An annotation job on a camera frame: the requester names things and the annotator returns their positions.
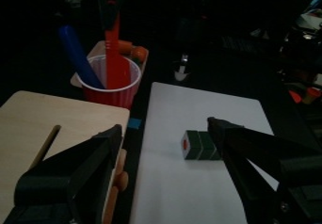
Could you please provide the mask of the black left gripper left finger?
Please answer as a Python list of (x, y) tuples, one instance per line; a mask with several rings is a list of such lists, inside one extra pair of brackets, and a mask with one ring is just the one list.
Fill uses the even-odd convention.
[(120, 143), (115, 125), (28, 170), (4, 224), (101, 224)]

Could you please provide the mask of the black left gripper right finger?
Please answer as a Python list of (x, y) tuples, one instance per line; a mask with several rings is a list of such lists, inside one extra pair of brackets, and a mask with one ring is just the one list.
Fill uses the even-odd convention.
[(207, 132), (247, 224), (322, 224), (322, 152), (213, 117)]

